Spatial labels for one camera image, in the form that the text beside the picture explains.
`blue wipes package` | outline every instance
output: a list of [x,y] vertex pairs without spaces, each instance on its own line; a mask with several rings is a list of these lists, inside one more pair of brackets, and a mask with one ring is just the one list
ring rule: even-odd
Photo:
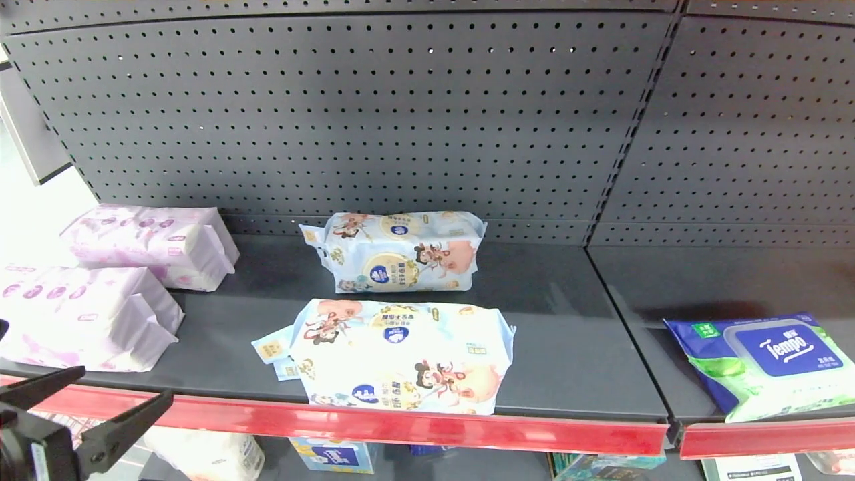
[[444,453],[449,449],[454,449],[454,446],[434,446],[428,444],[411,444],[410,452],[414,456],[427,456],[429,454]]
[[855,403],[855,365],[806,312],[665,325],[727,414],[725,422]]

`metal shelf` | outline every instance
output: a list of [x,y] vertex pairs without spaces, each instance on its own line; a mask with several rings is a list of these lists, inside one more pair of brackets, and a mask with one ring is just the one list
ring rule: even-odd
[[[331,411],[307,407],[299,382],[277,383],[272,368],[257,358],[250,345],[251,340],[290,324],[308,300],[333,295],[332,277],[302,239],[237,236],[236,241],[242,252],[238,273],[229,276],[217,292],[176,294],[186,311],[178,332],[180,342],[166,351],[154,370],[91,373],[83,384],[146,392],[173,389],[181,395],[203,396],[176,401],[181,407],[174,407],[164,418],[168,425],[276,436],[301,429],[328,431],[327,436],[342,434],[332,431],[334,425],[312,420]],[[446,444],[470,447],[619,451],[616,454],[658,451],[667,429],[663,424],[667,410],[585,252],[568,246],[486,243],[479,251],[479,265],[475,287],[468,292],[364,297],[501,309],[509,323],[518,327],[515,363],[498,396],[496,413],[503,416],[349,410],[336,417],[336,425],[351,439],[387,442],[443,436]],[[48,370],[2,361],[0,371],[29,377]],[[56,408],[68,410],[73,404],[84,411],[76,414],[99,418],[144,397],[78,389],[77,398],[56,401]],[[107,405],[115,410],[105,412]],[[245,410],[256,414],[247,419]],[[437,422],[425,423],[425,419]],[[380,432],[380,425],[387,431]],[[553,437],[544,437],[545,433]]]
[[[265,467],[259,481],[326,481],[342,479],[333,472],[309,471],[286,439],[259,437],[266,455]],[[544,453],[503,451],[500,449],[459,448],[446,451],[441,456],[413,456],[406,446],[387,444],[374,461],[374,476],[378,480],[470,479],[514,480],[531,479],[549,481],[549,465]],[[668,454],[668,462],[650,472],[651,481],[704,481],[700,464],[680,460],[677,453]],[[157,456],[151,456],[140,474],[140,481],[186,481],[187,477],[175,471]]]
[[[684,457],[855,448],[854,406],[722,423],[723,413],[662,323],[808,311],[855,356],[853,250],[594,247],[591,254],[674,420],[687,426]],[[792,422],[805,419],[813,422]]]

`pegboard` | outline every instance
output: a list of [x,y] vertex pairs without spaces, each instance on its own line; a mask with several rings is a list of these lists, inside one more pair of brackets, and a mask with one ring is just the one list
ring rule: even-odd
[[673,11],[677,0],[0,0],[0,30],[6,35],[54,28],[224,15],[338,15],[544,9],[636,9]]
[[602,222],[852,225],[854,81],[851,28],[684,18]]
[[[515,240],[581,244],[668,23],[239,17],[6,45],[102,201],[233,216],[467,210],[525,221],[507,224]],[[537,239],[522,227],[534,221],[566,225]]]
[[599,223],[598,246],[854,247],[855,226]]
[[855,3],[840,0],[691,0],[688,13],[855,25]]
[[[302,235],[299,224],[327,225],[329,217],[226,215],[229,232],[248,235]],[[530,244],[577,243],[585,235],[585,223],[556,221],[495,220],[487,225],[485,239]]]

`pink pattern packaging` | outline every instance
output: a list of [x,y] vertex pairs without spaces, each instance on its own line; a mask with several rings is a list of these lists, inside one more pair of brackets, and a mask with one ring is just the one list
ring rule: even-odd
[[80,265],[145,266],[168,288],[214,291],[239,252],[214,207],[101,204],[60,234]]
[[0,357],[88,371],[150,371],[184,312],[145,267],[0,269]]

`light blue wipes package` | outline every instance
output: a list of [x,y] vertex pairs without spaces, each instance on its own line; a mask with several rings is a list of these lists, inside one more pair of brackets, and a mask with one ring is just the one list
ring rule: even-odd
[[253,341],[252,346],[264,364],[274,364],[277,361],[290,359],[288,357],[288,346],[291,345],[293,334],[294,326],[290,325]]
[[486,223],[468,212],[338,213],[326,227],[300,230],[333,273],[337,294],[465,291]]
[[492,414],[516,329],[465,304],[314,299],[291,356],[310,404]]
[[855,403],[855,365],[806,312],[665,324],[725,422]]

